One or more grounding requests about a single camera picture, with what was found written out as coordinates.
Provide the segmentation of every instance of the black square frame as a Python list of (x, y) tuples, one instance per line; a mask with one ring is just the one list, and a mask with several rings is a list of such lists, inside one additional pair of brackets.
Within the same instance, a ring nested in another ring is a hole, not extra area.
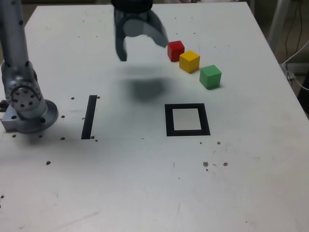
[[(175, 130), (173, 109), (197, 109), (199, 122), (201, 124), (200, 130)], [(199, 136), (210, 135), (208, 120), (206, 116), (205, 105), (203, 103), (193, 104), (165, 104), (165, 122), (167, 136)]]

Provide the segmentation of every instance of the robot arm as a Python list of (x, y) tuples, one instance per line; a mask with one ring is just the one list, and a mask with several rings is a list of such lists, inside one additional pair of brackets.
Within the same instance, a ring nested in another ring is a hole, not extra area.
[[(152, 0), (112, 0), (116, 52), (126, 61), (125, 37), (148, 35), (166, 47), (168, 39), (159, 18), (151, 11)], [(10, 104), (2, 119), (7, 132), (35, 133), (50, 127), (58, 117), (56, 105), (43, 98), (36, 73), (28, 58), (21, 0), (0, 0), (1, 65), (5, 97)]]

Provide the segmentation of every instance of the green cube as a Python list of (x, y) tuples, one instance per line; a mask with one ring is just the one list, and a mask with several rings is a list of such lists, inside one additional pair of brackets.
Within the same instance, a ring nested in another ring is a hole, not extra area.
[(207, 66), (200, 70), (199, 81), (206, 89), (219, 87), (222, 73), (215, 65)]

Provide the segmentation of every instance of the wooden block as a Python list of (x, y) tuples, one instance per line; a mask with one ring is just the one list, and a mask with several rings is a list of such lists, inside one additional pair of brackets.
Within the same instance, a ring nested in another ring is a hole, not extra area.
[(207, 66), (201, 69), (199, 81), (206, 89), (217, 88), (220, 85), (221, 71), (215, 66)]
[(170, 61), (179, 61), (179, 56), (184, 53), (184, 45), (181, 41), (173, 41), (168, 44), (168, 56)]
[(179, 59), (179, 68), (187, 73), (193, 73), (199, 68), (199, 58), (200, 56), (193, 51), (182, 53)]

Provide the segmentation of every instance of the white table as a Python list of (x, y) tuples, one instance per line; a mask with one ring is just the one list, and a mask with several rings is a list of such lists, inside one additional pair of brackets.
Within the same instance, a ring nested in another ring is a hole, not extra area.
[[(145, 36), (121, 63), (112, 6), (38, 7), (29, 56), (65, 118), (42, 138), (0, 127), (0, 231), (308, 231), (309, 123), (247, 4), (153, 10), (221, 88)], [(81, 140), (89, 95), (95, 139)], [(211, 136), (167, 137), (168, 103), (204, 103)]]

